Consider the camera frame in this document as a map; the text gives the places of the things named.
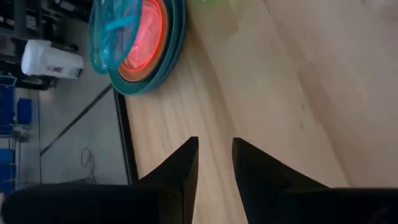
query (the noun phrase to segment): cable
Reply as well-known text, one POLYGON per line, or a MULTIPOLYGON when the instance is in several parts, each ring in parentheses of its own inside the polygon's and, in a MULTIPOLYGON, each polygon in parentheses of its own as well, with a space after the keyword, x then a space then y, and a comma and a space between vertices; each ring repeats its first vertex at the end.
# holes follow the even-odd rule
POLYGON ((83 168, 90 168, 90 174, 86 178, 92 178, 94 183, 97 184, 94 176, 95 164, 93 154, 91 153, 91 150, 87 147, 84 147, 81 151, 80 164, 83 168))

